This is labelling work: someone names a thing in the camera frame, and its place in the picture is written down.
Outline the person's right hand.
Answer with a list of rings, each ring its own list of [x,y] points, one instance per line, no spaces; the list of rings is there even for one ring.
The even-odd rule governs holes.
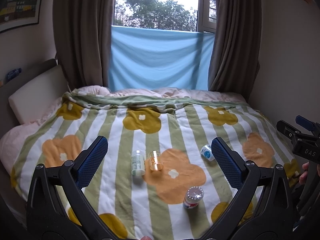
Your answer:
[[[302,168],[303,168],[304,172],[299,177],[300,185],[304,185],[306,183],[306,180],[307,180],[307,177],[308,177],[309,166],[310,166],[309,162],[304,163],[302,165]],[[317,173],[318,173],[318,176],[320,176],[320,165],[319,164],[317,165]]]

